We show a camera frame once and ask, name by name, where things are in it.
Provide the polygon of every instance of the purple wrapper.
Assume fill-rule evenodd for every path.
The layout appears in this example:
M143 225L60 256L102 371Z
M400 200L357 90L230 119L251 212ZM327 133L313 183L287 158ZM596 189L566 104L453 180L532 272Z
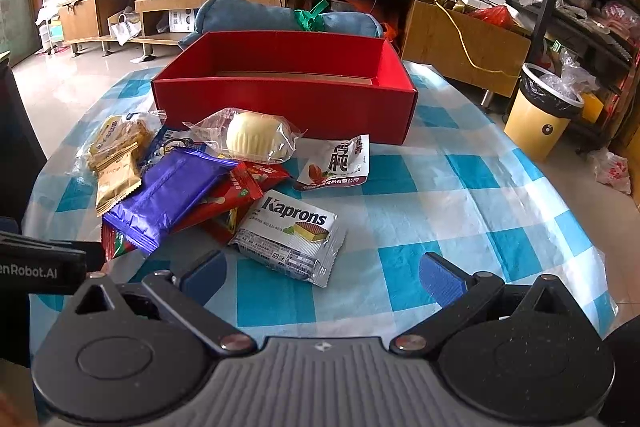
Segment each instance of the purple wrapper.
M153 252L190 208L238 165L177 147L142 176L142 188L116 204L104 219L141 250Z

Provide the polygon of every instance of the green bow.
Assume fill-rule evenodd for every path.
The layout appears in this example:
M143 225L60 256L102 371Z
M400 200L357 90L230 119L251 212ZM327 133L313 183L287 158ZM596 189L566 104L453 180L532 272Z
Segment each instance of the green bow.
M316 6L314 6L311 12L306 10L295 10L293 15L296 18L296 22L304 31L323 32L324 21L322 20L322 17L320 17L320 14L327 6L329 6L329 2L327 0L321 0L316 4Z

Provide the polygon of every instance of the red box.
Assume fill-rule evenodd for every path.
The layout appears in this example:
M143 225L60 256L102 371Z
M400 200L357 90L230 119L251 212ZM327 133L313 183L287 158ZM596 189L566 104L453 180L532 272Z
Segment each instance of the red box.
M401 145L418 92L384 39L316 32L211 32L152 82L167 124L225 107L287 118L305 137Z

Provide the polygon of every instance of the floor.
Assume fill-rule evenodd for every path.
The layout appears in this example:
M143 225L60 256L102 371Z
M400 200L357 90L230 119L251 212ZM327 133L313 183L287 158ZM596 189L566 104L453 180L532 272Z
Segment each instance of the floor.
M18 64L14 68L18 89L45 154L51 155L84 112L124 74L164 66L177 49L155 46L154 54L158 56L156 60L134 64L130 60L142 55L141 46L125 45L103 58L98 45L87 47L78 57L66 51L52 57L34 55ZM481 96L479 91L465 94L474 101ZM495 121L502 125L497 116ZM619 307L614 325L639 315L640 212L634 202L629 196L596 183L590 167L575 154L575 147L568 140L562 140L539 167L594 245L604 253L609 290ZM0 389L2 381L0 371ZM24 403L24 399L19 400L19 405Z

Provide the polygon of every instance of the white box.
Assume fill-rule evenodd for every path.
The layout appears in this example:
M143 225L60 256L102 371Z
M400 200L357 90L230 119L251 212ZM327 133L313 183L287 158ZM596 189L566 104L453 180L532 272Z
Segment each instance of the white box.
M196 13L198 10L169 10L169 31L192 32L196 27Z

